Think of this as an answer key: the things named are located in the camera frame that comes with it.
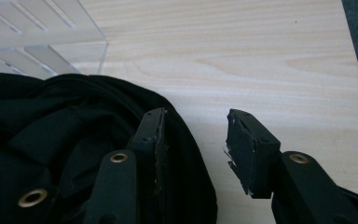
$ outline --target light wood surface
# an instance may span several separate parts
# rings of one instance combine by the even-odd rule
[[[109,42],[102,74],[160,93],[184,118],[217,223],[274,223],[270,200],[246,196],[227,165],[230,108],[358,192],[358,63],[340,0],[81,2]]]

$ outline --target black bag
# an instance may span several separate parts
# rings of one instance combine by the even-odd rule
[[[165,98],[112,77],[9,74],[0,74],[0,223],[82,223],[103,157],[128,148],[144,114],[161,107],[165,193],[139,198],[139,221],[215,223],[200,151]]]

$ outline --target brass grommet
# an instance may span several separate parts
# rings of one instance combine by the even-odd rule
[[[307,157],[305,157],[301,154],[297,154],[297,153],[290,155],[290,159],[292,161],[295,161],[295,162],[301,163],[301,164],[306,164],[306,163],[310,162],[310,160],[308,160]]]
[[[34,189],[24,194],[19,199],[19,206],[26,208],[35,206],[48,197],[48,192],[45,189]]]
[[[112,161],[112,162],[124,162],[124,161],[126,161],[128,158],[129,158],[129,156],[128,156],[127,154],[118,153],[118,154],[113,155],[113,156],[110,158],[110,161]]]

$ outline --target black fabric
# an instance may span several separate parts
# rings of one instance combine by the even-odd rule
[[[112,77],[9,74],[0,74],[0,223],[81,223],[76,211],[87,207],[102,157],[125,148],[144,113],[159,107],[168,111],[169,197],[158,211],[150,209],[158,208],[154,201],[141,209],[165,223],[215,223],[215,192],[200,151],[165,98]],[[59,200],[50,210],[20,208],[32,189],[57,191]]]

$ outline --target wood grain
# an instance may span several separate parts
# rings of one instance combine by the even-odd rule
[[[254,114],[282,151],[313,156],[358,192],[358,64],[339,0],[83,0],[109,42],[103,74],[168,98],[195,136],[218,223],[274,223],[223,153],[230,108]]]

